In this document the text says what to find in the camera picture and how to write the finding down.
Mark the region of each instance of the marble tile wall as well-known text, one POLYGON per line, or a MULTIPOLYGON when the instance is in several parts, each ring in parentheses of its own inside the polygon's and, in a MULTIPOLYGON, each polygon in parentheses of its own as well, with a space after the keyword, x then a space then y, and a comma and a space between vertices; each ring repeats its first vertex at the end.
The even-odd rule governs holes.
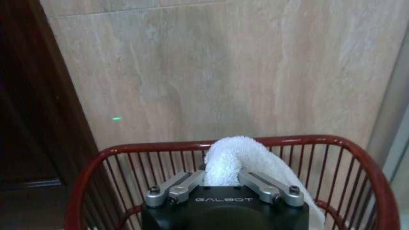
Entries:
POLYGON ((42 3, 100 149, 299 134, 365 147, 409 1, 42 3))

